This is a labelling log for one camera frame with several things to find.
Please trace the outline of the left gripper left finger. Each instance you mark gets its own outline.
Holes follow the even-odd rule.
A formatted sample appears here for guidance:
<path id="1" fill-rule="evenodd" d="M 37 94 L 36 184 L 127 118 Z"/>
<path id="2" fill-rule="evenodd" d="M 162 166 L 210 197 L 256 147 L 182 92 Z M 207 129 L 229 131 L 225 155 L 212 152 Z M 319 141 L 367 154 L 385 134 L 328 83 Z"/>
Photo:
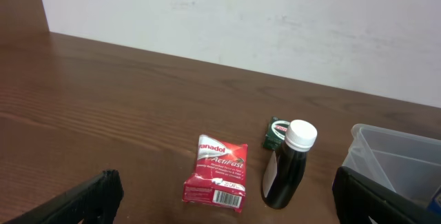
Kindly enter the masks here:
<path id="1" fill-rule="evenodd" d="M 124 191 L 117 170 L 104 170 L 72 189 L 8 221 L 9 224 L 112 224 Z"/>

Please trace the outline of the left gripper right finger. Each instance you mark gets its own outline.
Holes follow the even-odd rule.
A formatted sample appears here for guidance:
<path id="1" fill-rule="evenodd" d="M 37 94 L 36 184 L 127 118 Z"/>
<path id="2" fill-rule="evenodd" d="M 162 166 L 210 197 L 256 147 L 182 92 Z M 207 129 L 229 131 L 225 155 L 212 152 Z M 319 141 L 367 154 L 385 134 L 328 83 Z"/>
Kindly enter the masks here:
<path id="1" fill-rule="evenodd" d="M 332 192 L 341 224 L 440 224 L 439 214 L 346 166 L 337 169 Z"/>

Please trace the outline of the blue medicine box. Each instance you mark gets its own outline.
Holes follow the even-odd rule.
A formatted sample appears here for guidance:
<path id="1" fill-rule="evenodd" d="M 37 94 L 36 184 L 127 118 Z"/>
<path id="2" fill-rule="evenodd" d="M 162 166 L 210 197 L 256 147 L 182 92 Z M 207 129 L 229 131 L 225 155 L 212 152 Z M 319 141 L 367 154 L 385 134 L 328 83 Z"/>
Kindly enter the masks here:
<path id="1" fill-rule="evenodd" d="M 435 214 L 441 215 L 441 187 L 439 187 L 433 194 L 427 210 Z"/>

